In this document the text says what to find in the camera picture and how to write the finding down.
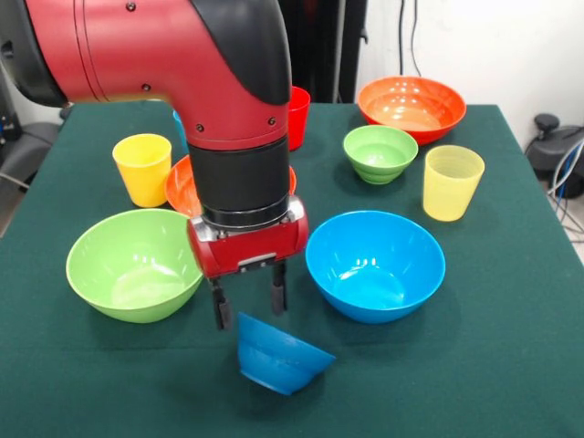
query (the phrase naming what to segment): yellow cup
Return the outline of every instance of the yellow cup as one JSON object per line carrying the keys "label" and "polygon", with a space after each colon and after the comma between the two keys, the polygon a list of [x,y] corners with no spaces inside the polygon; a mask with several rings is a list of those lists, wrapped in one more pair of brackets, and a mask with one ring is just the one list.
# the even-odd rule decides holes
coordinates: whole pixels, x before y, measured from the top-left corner
{"label": "yellow cup", "polygon": [[139,207],[166,202],[164,184],[171,171],[171,143],[161,135],[126,137],[113,148],[113,159],[131,201]]}
{"label": "yellow cup", "polygon": [[485,171],[480,155],[461,146],[438,146],[426,154],[423,209],[444,222],[463,217]]}

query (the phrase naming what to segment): green bowl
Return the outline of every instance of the green bowl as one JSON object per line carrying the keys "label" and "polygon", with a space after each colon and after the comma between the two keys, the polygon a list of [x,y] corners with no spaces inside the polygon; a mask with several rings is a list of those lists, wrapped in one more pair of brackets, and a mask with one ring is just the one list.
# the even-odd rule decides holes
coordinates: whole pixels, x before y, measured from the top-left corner
{"label": "green bowl", "polygon": [[146,323],[169,317],[203,279],[189,246],[187,219],[142,209],[93,225],[69,251],[69,284],[115,319]]}
{"label": "green bowl", "polygon": [[355,172],[369,184],[395,180],[418,154],[418,143],[410,134],[381,125],[352,130],[343,148]]}

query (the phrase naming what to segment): green tablecloth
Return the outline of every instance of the green tablecloth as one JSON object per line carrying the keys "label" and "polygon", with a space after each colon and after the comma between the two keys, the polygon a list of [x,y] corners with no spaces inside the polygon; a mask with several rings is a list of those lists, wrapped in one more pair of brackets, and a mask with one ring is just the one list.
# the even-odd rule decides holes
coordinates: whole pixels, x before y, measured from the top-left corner
{"label": "green tablecloth", "polygon": [[584,436],[584,269],[497,107],[471,106],[440,141],[486,162],[454,224],[422,212],[428,147],[387,186],[356,177],[341,143],[361,124],[351,105],[311,108],[291,162],[312,228],[354,209],[404,214],[443,246],[446,278],[420,310],[383,326],[333,310],[302,255],[289,262],[280,318],[269,309],[269,270],[227,278],[235,311],[337,355],[288,398],[239,374],[236,331],[215,330],[206,284],[146,326],[102,316],[69,289],[65,260],[78,236],[133,208],[113,145],[145,131],[178,145],[162,103],[78,106],[0,241],[0,435]]}

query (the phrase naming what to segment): upside-down blue bowl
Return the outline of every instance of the upside-down blue bowl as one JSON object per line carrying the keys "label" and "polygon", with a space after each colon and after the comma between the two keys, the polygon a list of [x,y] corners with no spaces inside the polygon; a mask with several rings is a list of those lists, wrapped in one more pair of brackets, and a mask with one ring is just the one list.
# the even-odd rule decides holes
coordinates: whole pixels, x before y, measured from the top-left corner
{"label": "upside-down blue bowl", "polygon": [[272,391],[291,395],[307,386],[335,357],[264,322],[239,313],[241,373]]}
{"label": "upside-down blue bowl", "polygon": [[340,214],[308,239],[308,271],[329,304],[366,324],[412,313],[442,284],[446,263],[436,239],[397,214]]}

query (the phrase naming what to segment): large green bowl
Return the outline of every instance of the large green bowl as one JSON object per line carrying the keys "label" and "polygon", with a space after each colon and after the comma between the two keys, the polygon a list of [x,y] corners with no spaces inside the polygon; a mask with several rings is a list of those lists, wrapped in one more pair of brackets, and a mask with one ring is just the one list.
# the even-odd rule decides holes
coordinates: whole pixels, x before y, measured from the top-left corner
{"label": "large green bowl", "polygon": [[69,252],[69,284],[115,319],[145,323],[169,317],[203,279],[189,246],[187,219],[169,210],[142,209],[99,222]]}
{"label": "large green bowl", "polygon": [[369,184],[395,180],[418,154],[418,143],[410,134],[381,125],[352,130],[343,147],[355,172]]}

